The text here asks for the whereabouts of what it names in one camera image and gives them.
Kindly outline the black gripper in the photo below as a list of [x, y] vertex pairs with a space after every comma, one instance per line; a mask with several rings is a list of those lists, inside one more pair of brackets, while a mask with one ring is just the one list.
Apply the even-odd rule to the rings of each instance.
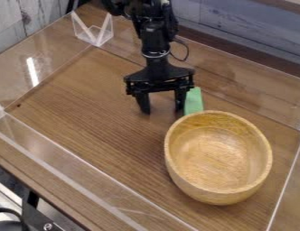
[[169, 56], [145, 57], [147, 66], [143, 70], [124, 78], [127, 93], [136, 96], [139, 106], [145, 114], [152, 113], [151, 92], [175, 90], [176, 110], [184, 109], [187, 92], [195, 87], [195, 70], [175, 66]]

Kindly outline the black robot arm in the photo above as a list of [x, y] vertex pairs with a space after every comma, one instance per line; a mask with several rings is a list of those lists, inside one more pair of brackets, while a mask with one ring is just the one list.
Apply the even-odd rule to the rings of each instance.
[[127, 93], [132, 95], [145, 114], [151, 114], [151, 93], [173, 91], [176, 110], [184, 109], [187, 93], [195, 87], [195, 70], [169, 63], [171, 44], [179, 42], [179, 20], [172, 0], [103, 0], [115, 16], [132, 20], [143, 41], [147, 66], [124, 78]]

